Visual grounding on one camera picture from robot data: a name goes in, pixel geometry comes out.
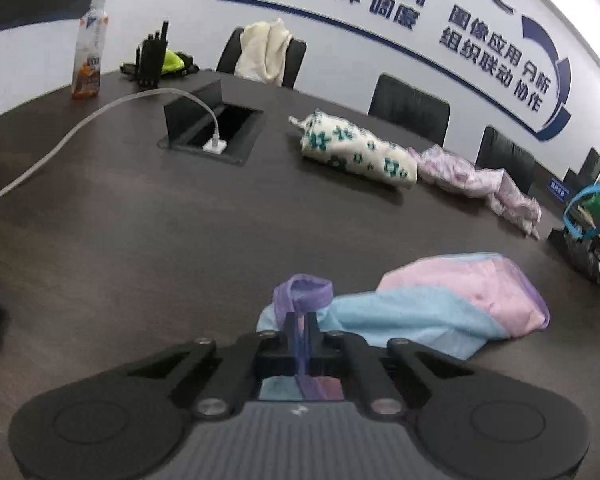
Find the pink blue hooded garment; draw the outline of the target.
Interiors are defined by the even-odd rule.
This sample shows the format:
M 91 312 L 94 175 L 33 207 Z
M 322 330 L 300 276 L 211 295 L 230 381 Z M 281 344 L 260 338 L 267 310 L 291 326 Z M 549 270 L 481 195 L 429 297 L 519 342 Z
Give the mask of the pink blue hooded garment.
M 340 330 L 374 347 L 406 338 L 460 360 L 487 342 L 527 336 L 550 310 L 516 263 L 492 252 L 420 258 L 386 273 L 370 292 L 338 296 L 326 278 L 296 274 L 274 289 L 257 329 L 279 330 L 286 315 L 315 313 L 323 332 Z

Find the pink patterned crumpled garment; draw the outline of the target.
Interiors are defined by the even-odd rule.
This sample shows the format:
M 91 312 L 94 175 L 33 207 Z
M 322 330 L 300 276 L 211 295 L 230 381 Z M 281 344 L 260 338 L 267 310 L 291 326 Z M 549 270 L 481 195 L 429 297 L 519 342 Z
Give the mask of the pink patterned crumpled garment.
M 417 162 L 418 177 L 443 191 L 483 200 L 490 211 L 516 226 L 525 236 L 539 238 L 539 202 L 518 188 L 505 169 L 478 169 L 463 157 L 434 144 L 421 152 L 407 151 Z

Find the black office chair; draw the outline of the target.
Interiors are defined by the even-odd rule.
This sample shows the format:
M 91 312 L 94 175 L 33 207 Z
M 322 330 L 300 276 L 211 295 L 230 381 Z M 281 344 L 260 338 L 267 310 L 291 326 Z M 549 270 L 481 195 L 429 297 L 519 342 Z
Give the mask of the black office chair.
M 448 130 L 450 106 L 448 102 L 396 77 L 381 74 L 367 115 L 400 126 L 442 146 Z
M 504 169 L 521 192 L 530 191 L 534 157 L 492 126 L 484 129 L 475 165 L 481 169 Z
M 572 194 L 577 193 L 589 185 L 594 184 L 600 176 L 600 153 L 595 148 L 590 148 L 578 172 L 568 169 L 564 180 L 566 187 Z

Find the white charger plug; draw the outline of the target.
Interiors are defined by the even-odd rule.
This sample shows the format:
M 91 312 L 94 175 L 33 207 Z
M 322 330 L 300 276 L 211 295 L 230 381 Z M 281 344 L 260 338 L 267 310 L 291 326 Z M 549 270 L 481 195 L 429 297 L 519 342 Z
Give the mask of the white charger plug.
M 217 134 L 214 134 L 202 147 L 206 153 L 213 155 L 222 155 L 227 147 L 227 142 L 221 139 Z

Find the white green floral garment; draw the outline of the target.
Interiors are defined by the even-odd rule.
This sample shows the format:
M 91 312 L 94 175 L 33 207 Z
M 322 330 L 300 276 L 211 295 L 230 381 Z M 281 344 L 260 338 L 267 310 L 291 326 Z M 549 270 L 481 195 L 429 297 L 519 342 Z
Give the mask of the white green floral garment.
M 417 160 L 401 145 L 381 140 L 350 120 L 314 110 L 288 122 L 301 131 L 301 154 L 337 170 L 397 188 L 417 182 Z

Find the plastic drink bottle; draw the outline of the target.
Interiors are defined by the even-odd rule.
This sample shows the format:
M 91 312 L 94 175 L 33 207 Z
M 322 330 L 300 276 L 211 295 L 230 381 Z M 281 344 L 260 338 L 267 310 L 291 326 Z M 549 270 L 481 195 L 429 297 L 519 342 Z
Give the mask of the plastic drink bottle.
M 76 37 L 71 85 L 73 99 L 88 99 L 99 94 L 107 27 L 105 0 L 92 0 L 80 19 Z

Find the neon yellow item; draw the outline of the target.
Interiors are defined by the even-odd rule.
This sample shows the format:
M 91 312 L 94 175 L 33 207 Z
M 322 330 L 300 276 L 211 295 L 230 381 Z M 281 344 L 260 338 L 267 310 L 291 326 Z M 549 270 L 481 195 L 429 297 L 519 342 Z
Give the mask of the neon yellow item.
M 175 77 L 183 70 L 185 70 L 185 62 L 183 59 L 170 49 L 166 49 L 162 62 L 161 76 Z

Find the black walkie-talkie holder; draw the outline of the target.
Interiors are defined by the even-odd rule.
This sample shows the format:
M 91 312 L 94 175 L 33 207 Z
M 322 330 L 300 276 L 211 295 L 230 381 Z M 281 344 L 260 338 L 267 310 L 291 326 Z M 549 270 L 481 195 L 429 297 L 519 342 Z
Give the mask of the black walkie-talkie holder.
M 160 30 L 149 34 L 140 47 L 140 57 L 136 61 L 135 80 L 140 88 L 158 87 L 162 74 L 164 57 L 166 56 L 166 34 L 169 22 L 163 21 Z

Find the office chair with cream cloth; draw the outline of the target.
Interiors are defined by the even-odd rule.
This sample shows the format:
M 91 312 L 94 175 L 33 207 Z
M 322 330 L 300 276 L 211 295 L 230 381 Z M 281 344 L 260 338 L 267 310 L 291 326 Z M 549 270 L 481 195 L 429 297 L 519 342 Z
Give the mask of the office chair with cream cloth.
M 305 55 L 306 42 L 297 39 L 279 18 L 236 27 L 215 70 L 292 89 Z

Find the cream cloth on chair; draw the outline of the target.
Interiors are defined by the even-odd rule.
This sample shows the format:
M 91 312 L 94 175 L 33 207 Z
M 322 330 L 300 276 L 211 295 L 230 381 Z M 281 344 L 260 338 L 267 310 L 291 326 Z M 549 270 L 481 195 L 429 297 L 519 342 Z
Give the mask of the cream cloth on chair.
M 287 50 L 293 39 L 281 18 L 248 25 L 239 37 L 242 52 L 238 56 L 234 74 L 242 79 L 280 87 L 284 79 Z

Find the blue wall sign lettering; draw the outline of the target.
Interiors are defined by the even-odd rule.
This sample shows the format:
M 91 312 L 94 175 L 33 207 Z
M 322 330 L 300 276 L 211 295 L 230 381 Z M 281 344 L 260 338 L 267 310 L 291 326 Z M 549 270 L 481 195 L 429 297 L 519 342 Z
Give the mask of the blue wall sign lettering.
M 504 0 L 222 0 L 320 21 L 379 42 L 486 100 L 542 142 L 570 121 L 569 58 Z

